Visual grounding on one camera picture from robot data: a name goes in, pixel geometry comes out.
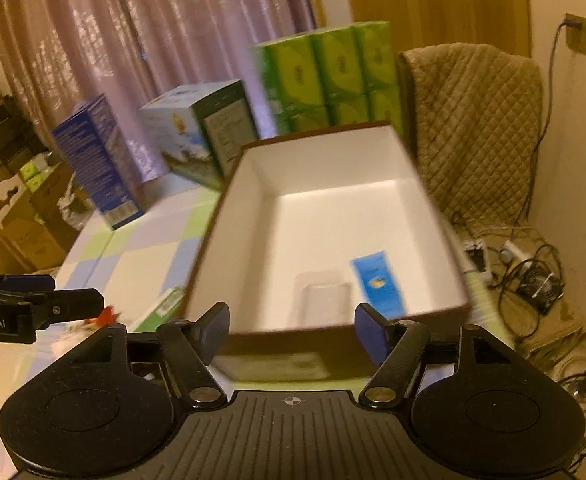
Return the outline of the green medicine box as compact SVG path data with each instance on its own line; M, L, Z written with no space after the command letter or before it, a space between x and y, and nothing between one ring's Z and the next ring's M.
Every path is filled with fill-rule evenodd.
M183 286L165 290L146 313L128 326L128 330L134 333L154 332L160 325L176 318L183 297L185 297Z

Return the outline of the white power strip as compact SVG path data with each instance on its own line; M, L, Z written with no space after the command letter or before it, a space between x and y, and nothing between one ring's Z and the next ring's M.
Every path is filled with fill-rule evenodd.
M500 261L508 268L514 266L523 266L523 269L528 269L532 264L532 258L527 252L517 246L512 240L506 240L498 252Z

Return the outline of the blue hand cream tube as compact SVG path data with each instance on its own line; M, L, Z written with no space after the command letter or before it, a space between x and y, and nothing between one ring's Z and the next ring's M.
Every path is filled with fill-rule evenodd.
M406 315L403 294L397 284L386 252L351 259L360 302L370 306L390 320Z

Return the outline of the cow picture milk box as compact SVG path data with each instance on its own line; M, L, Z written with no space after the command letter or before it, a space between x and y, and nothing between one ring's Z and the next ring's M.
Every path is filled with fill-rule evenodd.
M171 171L219 191L243 146L259 140L240 79L182 84L139 108Z

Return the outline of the wooden door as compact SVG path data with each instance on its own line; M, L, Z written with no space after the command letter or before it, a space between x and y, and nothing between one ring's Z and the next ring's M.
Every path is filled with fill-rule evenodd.
M396 52L468 42L532 54L529 0L349 0L349 5L356 22L389 22Z

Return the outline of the green tissue pack bundle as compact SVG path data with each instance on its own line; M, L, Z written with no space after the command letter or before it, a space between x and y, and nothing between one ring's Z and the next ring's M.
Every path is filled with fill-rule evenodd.
M253 47L276 132L390 122L401 130L391 26L321 28Z

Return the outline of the clear plastic tray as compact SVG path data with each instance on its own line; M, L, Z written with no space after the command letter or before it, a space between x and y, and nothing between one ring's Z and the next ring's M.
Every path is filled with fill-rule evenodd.
M290 321L294 328L326 328L351 322L351 283L339 270L299 274L293 285Z

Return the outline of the cardboard boxes pile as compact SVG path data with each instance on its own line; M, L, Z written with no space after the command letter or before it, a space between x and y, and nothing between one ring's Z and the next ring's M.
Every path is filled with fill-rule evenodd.
M0 241L28 272L61 266L91 215L75 172L54 152L0 181Z

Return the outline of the checked bed sheet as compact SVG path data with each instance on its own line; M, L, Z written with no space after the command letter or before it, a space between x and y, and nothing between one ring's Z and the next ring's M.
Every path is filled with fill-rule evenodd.
M116 231L99 214L88 220L56 282L95 288L121 322L135 327L159 300L185 286L217 195L179 177L150 182L148 214ZM14 390L82 341L79 325L54 325L35 344L0 344L0 407ZM0 443L0 479L16 472Z

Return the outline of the red candy wrapper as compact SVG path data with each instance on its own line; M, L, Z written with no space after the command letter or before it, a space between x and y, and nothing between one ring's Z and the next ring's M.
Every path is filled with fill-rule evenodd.
M118 322L120 314L113 306L105 307L96 318L87 318L84 324L93 330L99 330L103 326L108 326Z

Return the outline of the blue milk carton box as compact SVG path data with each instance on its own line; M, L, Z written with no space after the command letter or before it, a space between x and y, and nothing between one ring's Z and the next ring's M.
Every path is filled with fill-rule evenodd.
M104 94L77 105L52 134L111 229L144 214L139 170Z

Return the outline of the small floor fan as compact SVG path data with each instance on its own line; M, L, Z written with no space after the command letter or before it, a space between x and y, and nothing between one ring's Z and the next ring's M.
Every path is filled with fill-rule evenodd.
M564 296L564 283L542 262L525 262L518 274L515 293L540 315L548 315Z

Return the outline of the black folding trolley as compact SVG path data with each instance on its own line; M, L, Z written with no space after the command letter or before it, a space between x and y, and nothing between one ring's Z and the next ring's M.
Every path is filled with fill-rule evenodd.
M13 177L35 155L48 152L13 96L0 92L0 181Z

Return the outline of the brown shoe box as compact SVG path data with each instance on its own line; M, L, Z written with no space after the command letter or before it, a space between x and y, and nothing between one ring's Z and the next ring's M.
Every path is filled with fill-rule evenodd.
M351 259L386 252L406 315L455 334L471 310L435 206L395 128L385 122L287 134L247 146L214 209L182 311L216 302L230 330L213 365L234 382L305 382L371 374L354 328L360 302ZM295 278L339 270L351 322L294 328Z

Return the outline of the pink curtain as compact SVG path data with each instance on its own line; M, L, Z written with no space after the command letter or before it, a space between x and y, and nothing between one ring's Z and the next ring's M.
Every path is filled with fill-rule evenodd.
M141 176L165 174L139 108L181 84L240 79L258 132L276 127L253 47L314 25L309 0L0 0L0 62L40 139L104 94Z

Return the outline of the quilted beige chair cover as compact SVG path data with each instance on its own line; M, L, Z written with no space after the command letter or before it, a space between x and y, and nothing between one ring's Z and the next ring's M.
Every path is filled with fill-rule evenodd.
M521 220L541 133L537 63L456 42L401 52L397 70L405 142L437 209L476 226Z

